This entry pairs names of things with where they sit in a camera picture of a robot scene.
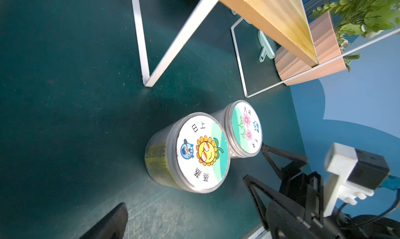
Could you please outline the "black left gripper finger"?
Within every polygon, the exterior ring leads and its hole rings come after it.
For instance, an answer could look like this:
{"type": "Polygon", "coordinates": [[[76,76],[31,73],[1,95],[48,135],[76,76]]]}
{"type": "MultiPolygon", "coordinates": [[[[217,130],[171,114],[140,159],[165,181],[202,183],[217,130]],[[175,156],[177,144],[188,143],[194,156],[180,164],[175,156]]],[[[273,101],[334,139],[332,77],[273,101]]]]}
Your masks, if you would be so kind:
{"type": "Polygon", "coordinates": [[[119,203],[80,239],[122,239],[128,222],[125,203],[119,203]]]}

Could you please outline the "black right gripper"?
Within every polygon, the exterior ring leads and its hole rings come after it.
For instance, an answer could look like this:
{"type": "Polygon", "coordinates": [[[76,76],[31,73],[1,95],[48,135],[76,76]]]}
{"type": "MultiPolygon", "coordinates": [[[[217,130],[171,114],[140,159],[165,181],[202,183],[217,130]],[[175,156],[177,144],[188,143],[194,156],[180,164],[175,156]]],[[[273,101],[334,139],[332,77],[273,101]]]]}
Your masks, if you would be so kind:
{"type": "MultiPolygon", "coordinates": [[[[262,144],[262,155],[279,179],[298,175],[308,157],[262,144]]],[[[344,239],[345,235],[324,216],[323,177],[302,173],[288,181],[284,194],[251,175],[243,181],[254,201],[264,228],[273,239],[344,239]]]]}

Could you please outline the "pink flower label seed jar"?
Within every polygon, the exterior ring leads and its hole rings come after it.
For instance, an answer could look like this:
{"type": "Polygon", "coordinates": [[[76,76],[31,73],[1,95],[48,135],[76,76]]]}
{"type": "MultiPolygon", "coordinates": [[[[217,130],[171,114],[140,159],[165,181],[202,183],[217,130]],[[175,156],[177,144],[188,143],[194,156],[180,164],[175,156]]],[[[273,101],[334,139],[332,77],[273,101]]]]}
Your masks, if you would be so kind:
{"type": "Polygon", "coordinates": [[[251,158],[260,152],[263,132],[259,117],[248,102],[238,100],[211,116],[224,128],[231,159],[251,158]]]}

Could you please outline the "sunflower label seed jar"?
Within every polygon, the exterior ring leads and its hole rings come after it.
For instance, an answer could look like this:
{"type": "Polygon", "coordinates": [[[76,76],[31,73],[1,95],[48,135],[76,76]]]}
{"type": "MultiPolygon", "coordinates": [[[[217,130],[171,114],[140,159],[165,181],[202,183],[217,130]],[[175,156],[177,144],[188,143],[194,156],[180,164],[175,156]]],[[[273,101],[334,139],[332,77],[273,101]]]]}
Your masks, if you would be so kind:
{"type": "Polygon", "coordinates": [[[225,130],[211,115],[195,112],[156,132],[145,149],[145,166],[157,183],[192,193],[219,188],[229,167],[225,130]]]}

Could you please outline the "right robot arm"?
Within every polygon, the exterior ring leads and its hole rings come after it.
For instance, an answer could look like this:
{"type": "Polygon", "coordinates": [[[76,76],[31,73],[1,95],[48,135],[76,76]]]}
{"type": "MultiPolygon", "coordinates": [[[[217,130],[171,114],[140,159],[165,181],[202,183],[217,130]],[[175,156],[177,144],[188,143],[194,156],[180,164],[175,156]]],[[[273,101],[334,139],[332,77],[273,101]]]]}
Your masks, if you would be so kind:
{"type": "Polygon", "coordinates": [[[400,224],[389,214],[400,207],[399,199],[380,215],[345,214],[336,208],[356,205],[384,188],[400,191],[400,179],[391,174],[385,158],[354,147],[332,144],[321,174],[302,172],[306,156],[262,145],[261,152],[281,179],[276,191],[247,175],[247,186],[265,233],[273,239],[397,239],[400,224]]]}

